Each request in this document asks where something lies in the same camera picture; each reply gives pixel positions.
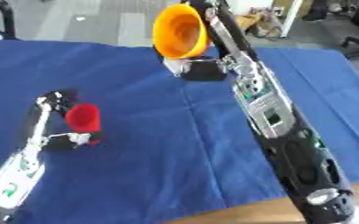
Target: table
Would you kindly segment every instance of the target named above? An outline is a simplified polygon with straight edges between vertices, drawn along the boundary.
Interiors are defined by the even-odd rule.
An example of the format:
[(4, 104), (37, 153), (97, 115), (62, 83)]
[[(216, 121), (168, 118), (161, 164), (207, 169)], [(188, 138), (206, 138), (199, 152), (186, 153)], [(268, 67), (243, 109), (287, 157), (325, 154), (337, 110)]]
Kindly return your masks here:
[[(257, 51), (359, 182), (354, 68), (335, 51)], [(16, 224), (156, 223), (284, 196), (229, 84), (176, 79), (151, 48), (0, 41), (0, 165), (32, 101), (59, 88), (101, 109), (104, 138), (43, 153), (45, 176)]]
[[(359, 199), (359, 184), (354, 185)], [(303, 223), (303, 218), (288, 198), (272, 199), (221, 211), (202, 213), (193, 217), (167, 222), (168, 224), (189, 223)]]

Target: plastic cup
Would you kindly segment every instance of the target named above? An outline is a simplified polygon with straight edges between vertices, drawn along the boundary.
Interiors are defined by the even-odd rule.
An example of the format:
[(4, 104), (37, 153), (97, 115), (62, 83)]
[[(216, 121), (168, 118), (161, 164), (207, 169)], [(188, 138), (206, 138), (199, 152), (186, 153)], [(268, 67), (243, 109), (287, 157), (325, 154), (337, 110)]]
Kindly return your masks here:
[(207, 29), (197, 10), (179, 3), (167, 7), (155, 20), (152, 39), (168, 59), (184, 59), (203, 54), (209, 45)]
[(101, 130), (99, 108), (94, 104), (73, 106), (65, 115), (69, 127), (77, 133), (89, 133)]

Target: red cup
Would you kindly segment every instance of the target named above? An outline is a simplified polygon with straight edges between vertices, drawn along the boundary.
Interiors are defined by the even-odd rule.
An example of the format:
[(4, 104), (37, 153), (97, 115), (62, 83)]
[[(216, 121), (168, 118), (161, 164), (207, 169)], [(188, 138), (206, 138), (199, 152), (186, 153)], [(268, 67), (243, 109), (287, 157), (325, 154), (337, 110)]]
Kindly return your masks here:
[(94, 104), (83, 103), (73, 106), (65, 115), (69, 127), (78, 133), (101, 130), (99, 108)]

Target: blue cloth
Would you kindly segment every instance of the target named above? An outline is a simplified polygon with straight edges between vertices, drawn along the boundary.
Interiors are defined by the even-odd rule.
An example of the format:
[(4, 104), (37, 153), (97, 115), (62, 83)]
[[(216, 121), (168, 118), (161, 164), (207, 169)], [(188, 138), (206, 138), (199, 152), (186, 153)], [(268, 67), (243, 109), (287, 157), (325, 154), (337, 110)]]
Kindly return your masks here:
[[(335, 51), (257, 51), (358, 182), (353, 67)], [(43, 153), (46, 174), (15, 223), (156, 223), (284, 196), (229, 84), (174, 78), (151, 48), (0, 41), (0, 165), (33, 100), (60, 88), (101, 109), (104, 138)]]

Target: gray floor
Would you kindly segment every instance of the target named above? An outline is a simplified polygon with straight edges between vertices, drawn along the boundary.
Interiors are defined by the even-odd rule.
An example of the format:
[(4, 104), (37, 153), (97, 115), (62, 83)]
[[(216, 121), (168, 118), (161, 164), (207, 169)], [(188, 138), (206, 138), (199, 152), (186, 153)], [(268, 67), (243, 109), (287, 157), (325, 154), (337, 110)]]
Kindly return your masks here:
[[(115, 46), (150, 46), (154, 18), (177, 0), (8, 0), (15, 10), (21, 39), (96, 42)], [(316, 23), (297, 21), (288, 38), (249, 37), (254, 46), (342, 50), (359, 29), (346, 17)], [(353, 61), (359, 69), (359, 59)]]

